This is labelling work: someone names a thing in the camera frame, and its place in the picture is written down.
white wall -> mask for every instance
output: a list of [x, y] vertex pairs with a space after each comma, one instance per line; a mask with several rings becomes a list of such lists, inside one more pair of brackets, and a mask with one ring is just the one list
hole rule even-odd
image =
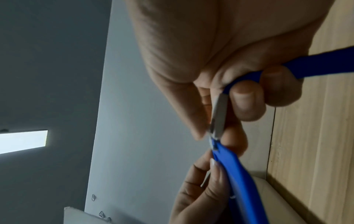
[[[274, 110], [246, 125], [244, 164], [265, 175]], [[147, 75], [123, 0], [114, 0], [85, 212], [115, 223], [165, 224], [196, 142]]]
[[0, 223], [84, 209], [109, 15], [106, 0], [0, 1], [0, 130], [49, 130], [47, 147], [0, 155]]

wood grain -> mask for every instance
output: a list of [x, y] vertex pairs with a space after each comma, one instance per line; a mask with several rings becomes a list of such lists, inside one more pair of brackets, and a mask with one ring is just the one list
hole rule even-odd
[[[337, 0], [310, 54], [352, 45], [354, 1]], [[354, 223], [354, 74], [307, 78], [276, 109], [267, 180], [309, 224]]]

